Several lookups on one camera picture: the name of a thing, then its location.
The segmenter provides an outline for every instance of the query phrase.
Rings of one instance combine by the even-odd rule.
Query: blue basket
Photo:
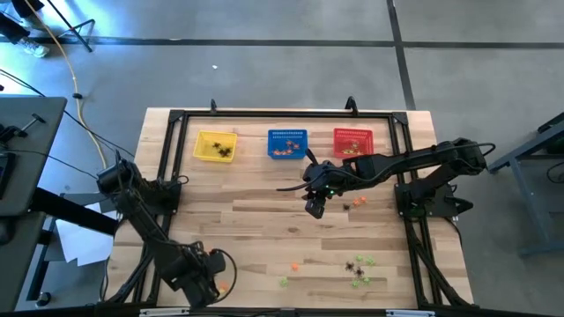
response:
[[[305,129],[268,130],[268,155],[273,159],[303,159],[307,148]]]

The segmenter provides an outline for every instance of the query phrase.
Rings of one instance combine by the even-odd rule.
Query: concrete floor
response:
[[[244,40],[391,41],[385,0],[83,0],[54,1],[73,23],[96,18],[110,37]],[[558,0],[396,0],[405,41],[564,41]],[[62,30],[52,11],[51,25]],[[0,64],[51,96],[71,97],[63,58],[37,60],[0,44]],[[292,48],[99,45],[88,54],[65,46],[86,96],[91,128],[134,151],[147,107],[361,108],[405,110],[394,48]],[[562,50],[406,49],[418,110],[430,110],[439,140],[495,142],[493,161],[530,138],[563,109]],[[0,77],[7,92],[27,93]],[[67,109],[75,114],[74,104]],[[100,161],[86,133],[63,119],[51,155],[89,172]],[[456,180],[475,203],[460,217],[464,257],[477,304],[564,315],[564,256],[521,259],[534,241],[509,170]],[[96,189],[87,177],[49,161],[41,186],[53,192]],[[102,266],[52,265],[49,307],[97,300]],[[33,303],[20,300],[18,309]]]

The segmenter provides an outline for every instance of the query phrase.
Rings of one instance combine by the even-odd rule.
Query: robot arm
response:
[[[486,168],[484,155],[476,142],[458,138],[453,142],[443,142],[429,148],[406,152],[396,156],[382,154],[362,155],[343,160],[341,167],[329,160],[319,164],[308,150],[312,163],[303,174],[306,182],[295,188],[281,188],[280,191],[305,188],[303,196],[306,211],[319,219],[323,216],[326,199],[344,192],[372,188],[386,181],[391,175],[406,173],[430,166],[438,166],[425,179],[414,180],[410,186],[413,201],[423,200],[434,194],[435,190],[458,175],[476,175]]]
[[[141,236],[163,281],[173,291],[182,289],[191,307],[216,303],[219,291],[214,276],[226,268],[224,252],[213,249],[208,254],[200,241],[184,245],[171,240],[155,221],[156,215],[177,208],[182,184],[178,180],[146,181],[137,166],[121,159],[119,153],[115,165],[100,172],[98,177],[100,192],[112,199]],[[146,267],[151,257],[145,259],[148,259],[143,263]],[[136,278],[132,278],[109,301],[126,299],[135,282]]]

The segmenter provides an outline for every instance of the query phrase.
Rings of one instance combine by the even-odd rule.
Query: wooden tabletop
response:
[[[165,138],[169,108],[149,108],[141,131],[135,162],[143,176],[156,178]],[[408,112],[414,149],[436,144],[431,114]],[[322,219],[314,219],[300,199],[305,191],[277,192],[275,188],[302,183],[309,164],[301,160],[273,160],[267,156],[269,129],[307,129],[310,149],[321,162],[332,157],[333,129],[371,129],[375,152],[390,155],[388,123],[382,119],[299,119],[193,117],[182,156],[181,175],[189,177],[182,187],[181,203],[174,216],[170,238],[183,243],[201,240],[206,250],[222,248],[238,266],[232,294],[217,306],[308,308],[410,308],[416,307],[411,264],[404,225],[397,216],[393,196],[396,178],[375,188],[347,192],[328,200]],[[238,135],[231,164],[204,162],[192,156],[200,130],[234,132]],[[172,144],[176,144],[178,129]],[[175,146],[166,175],[170,175]],[[344,203],[365,196],[358,208]],[[462,298],[472,302],[460,241],[444,219],[429,218],[434,257],[444,276]],[[135,268],[143,243],[129,224],[115,236],[108,264],[111,297]],[[361,262],[369,285],[351,286],[353,273],[345,270],[357,255],[371,257],[374,266]],[[230,287],[229,267],[216,281]],[[149,289],[152,270],[145,283]],[[430,299],[428,276],[422,270]],[[287,287],[280,280],[287,278]],[[181,291],[160,286],[159,306],[187,306]]]

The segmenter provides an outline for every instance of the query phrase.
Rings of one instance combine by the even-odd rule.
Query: plastic basket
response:
[[[237,135],[235,133],[199,131],[197,133],[194,157],[211,162],[231,163],[235,156]],[[229,151],[226,156],[221,152]]]
[[[303,159],[307,148],[305,129],[268,130],[268,155],[273,159]]]
[[[333,155],[336,158],[345,159],[373,153],[371,130],[343,128],[333,130]]]

